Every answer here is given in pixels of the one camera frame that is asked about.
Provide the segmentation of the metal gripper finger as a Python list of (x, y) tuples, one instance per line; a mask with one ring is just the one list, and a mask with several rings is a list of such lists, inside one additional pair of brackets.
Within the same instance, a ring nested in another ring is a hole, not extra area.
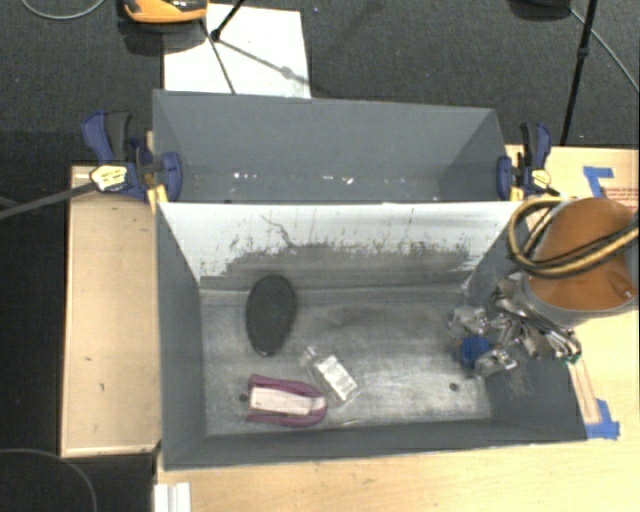
[(490, 322), (483, 307), (460, 306), (453, 311), (447, 333), (452, 339), (462, 339), (471, 335), (484, 336), (489, 330)]
[(474, 363), (473, 373), (479, 378), (488, 378), (518, 367), (517, 360), (505, 349), (493, 349), (483, 353)]

